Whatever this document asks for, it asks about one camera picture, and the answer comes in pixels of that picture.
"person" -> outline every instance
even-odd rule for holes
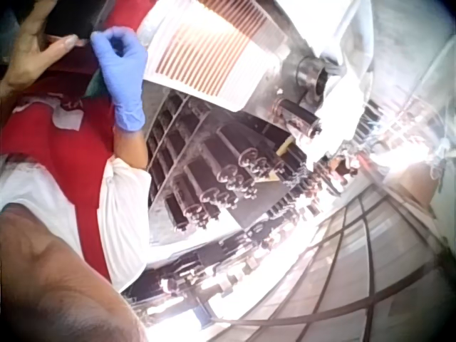
[[[44,73],[78,40],[68,36],[41,48],[40,33],[56,2],[36,2],[0,82],[1,216],[14,205],[10,226],[33,217],[29,224],[45,226],[46,239],[62,239],[121,292],[143,272],[150,239],[151,176],[141,131],[147,51],[129,28],[93,33],[110,98],[84,97],[88,81]],[[34,234],[29,229],[16,239],[32,252]],[[2,249],[4,272],[21,271],[8,268],[18,253]],[[34,286],[27,272],[5,276]]]
[[[147,260],[147,52],[128,28],[94,33],[112,100],[75,98],[87,83],[44,74],[77,41],[41,49],[56,2],[36,1],[0,81],[2,340],[146,341],[119,291]]]

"hand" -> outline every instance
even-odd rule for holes
[[[43,72],[73,49],[78,40],[67,36],[42,48],[46,18],[58,0],[38,0],[22,23],[11,55],[11,62],[1,81],[5,93],[21,92],[31,86]]]
[[[141,93],[147,51],[136,33],[126,27],[94,32],[90,39],[113,97],[117,126],[128,132],[141,130],[145,124]]]

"fingernail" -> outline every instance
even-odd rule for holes
[[[71,50],[72,48],[74,48],[74,46],[76,45],[76,42],[78,41],[78,36],[73,34],[72,36],[69,36],[66,40],[65,40],[65,48],[67,50]]]

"machine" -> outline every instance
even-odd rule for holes
[[[340,195],[331,161],[359,143],[373,78],[371,2],[317,2],[61,1],[51,14],[49,35],[123,25],[149,51],[144,96],[158,99],[145,110],[149,269],[160,271],[138,283],[187,284],[186,267],[267,249],[275,227],[323,210],[321,190]],[[18,17],[30,5],[19,1]],[[54,68],[92,74],[96,63],[84,46]]]

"forearm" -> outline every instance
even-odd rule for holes
[[[11,116],[19,96],[20,93],[8,87],[4,80],[0,81],[0,129],[5,126]]]
[[[143,132],[125,132],[115,126],[114,155],[135,169],[145,170],[149,157]]]

